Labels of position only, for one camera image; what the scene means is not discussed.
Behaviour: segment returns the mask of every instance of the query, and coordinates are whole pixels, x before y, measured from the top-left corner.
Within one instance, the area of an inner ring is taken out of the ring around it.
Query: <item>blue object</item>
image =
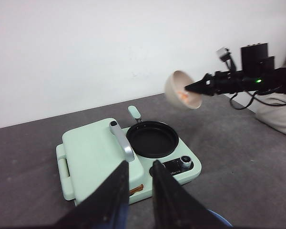
[[[229,223],[228,220],[226,220],[224,217],[222,217],[221,215],[219,215],[218,213],[211,211],[210,209],[208,209],[213,215],[215,215],[220,221],[222,221],[226,226],[228,227],[233,227],[231,223]]]

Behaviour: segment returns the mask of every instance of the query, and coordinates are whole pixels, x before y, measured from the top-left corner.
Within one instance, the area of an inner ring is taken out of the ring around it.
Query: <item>white cloth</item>
[[[268,104],[284,104],[286,103],[286,94],[272,93],[263,96],[262,100]],[[260,104],[255,116],[261,122],[286,134],[286,106],[275,107]]]

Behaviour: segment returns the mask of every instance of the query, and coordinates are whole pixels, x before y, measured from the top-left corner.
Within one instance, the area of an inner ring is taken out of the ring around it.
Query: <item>gray tabletop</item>
[[[51,224],[72,209],[56,163],[62,134],[107,117],[131,126],[131,104],[144,120],[172,126],[201,161],[187,192],[233,225],[286,228],[286,135],[232,109],[223,95],[180,112],[163,94],[0,129],[0,226]],[[153,225],[151,198],[130,205],[129,229]]]

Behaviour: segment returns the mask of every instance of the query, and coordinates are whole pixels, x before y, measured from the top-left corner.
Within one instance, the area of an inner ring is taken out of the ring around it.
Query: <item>frying pan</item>
[[[126,137],[136,154],[160,158],[171,154],[179,143],[178,134],[169,125],[156,121],[142,121],[135,106],[128,107],[137,124],[131,126]]]

